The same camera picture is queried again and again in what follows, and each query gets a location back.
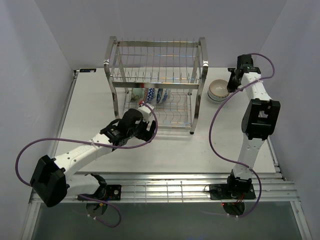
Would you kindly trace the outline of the orange rimmed spotted bowl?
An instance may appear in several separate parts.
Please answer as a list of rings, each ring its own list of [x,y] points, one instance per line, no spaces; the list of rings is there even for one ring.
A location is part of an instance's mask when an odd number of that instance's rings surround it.
[[[216,79],[210,83],[208,91],[217,96],[229,95],[227,84],[228,82],[226,80]]]

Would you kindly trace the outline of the white ribbed bowl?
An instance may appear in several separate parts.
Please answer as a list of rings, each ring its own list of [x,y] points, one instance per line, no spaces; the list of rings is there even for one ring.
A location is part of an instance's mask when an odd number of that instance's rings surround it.
[[[214,102],[223,102],[227,99],[227,97],[229,96],[228,94],[227,95],[224,95],[224,96],[219,96],[219,95],[215,95],[213,93],[211,93],[210,91],[207,92],[207,96]]]

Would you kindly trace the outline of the blue floral pattern bowl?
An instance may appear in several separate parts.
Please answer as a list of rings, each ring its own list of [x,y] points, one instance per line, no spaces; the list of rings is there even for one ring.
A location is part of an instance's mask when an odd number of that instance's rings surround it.
[[[156,95],[156,103],[162,104],[166,102],[166,100],[170,99],[171,97],[171,89],[170,88],[159,88],[157,90]]]

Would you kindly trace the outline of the pale green floral bowl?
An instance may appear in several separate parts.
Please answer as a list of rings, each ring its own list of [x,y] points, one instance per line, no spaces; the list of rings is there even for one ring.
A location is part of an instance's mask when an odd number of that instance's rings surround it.
[[[144,88],[132,88],[130,101],[136,102],[141,100],[144,97],[145,89]]]

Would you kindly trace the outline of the blue zigzag pattern bowl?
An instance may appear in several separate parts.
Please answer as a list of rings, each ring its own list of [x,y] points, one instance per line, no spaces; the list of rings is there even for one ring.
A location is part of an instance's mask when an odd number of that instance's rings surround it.
[[[143,101],[145,103],[151,103],[155,98],[156,90],[154,88],[146,88],[143,94]]]

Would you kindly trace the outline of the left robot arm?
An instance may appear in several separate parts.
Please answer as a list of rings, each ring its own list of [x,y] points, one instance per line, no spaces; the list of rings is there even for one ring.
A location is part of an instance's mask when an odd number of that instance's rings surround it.
[[[132,138],[150,142],[155,135],[156,121],[150,121],[149,106],[130,108],[122,118],[113,120],[100,130],[88,144],[53,158],[45,155],[38,160],[30,185],[47,207],[54,207],[67,196],[103,200],[107,183],[95,173],[76,175],[94,160],[122,148]]]

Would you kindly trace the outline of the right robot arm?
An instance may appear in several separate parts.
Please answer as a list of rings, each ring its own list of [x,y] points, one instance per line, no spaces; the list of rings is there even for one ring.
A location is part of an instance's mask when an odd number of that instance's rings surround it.
[[[281,104],[268,95],[261,79],[261,70],[254,66],[251,53],[239,55],[236,68],[229,68],[228,71],[227,91],[235,93],[241,86],[249,100],[241,121],[241,150],[225,189],[230,198],[237,199],[253,193],[252,169],[261,146],[275,130]]]

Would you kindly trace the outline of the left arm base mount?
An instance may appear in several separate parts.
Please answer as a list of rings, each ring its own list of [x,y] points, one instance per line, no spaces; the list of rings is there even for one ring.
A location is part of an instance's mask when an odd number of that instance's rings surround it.
[[[107,184],[99,186],[93,194],[81,194],[87,198],[103,201],[119,201],[121,199],[122,185]]]

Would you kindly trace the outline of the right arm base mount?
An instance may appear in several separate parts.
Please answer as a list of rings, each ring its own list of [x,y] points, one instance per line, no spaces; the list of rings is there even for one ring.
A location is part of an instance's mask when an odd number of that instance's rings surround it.
[[[203,191],[210,194],[211,200],[254,200],[256,194],[253,186],[250,186],[248,192],[241,190],[230,190],[226,183],[208,184],[204,187]]]

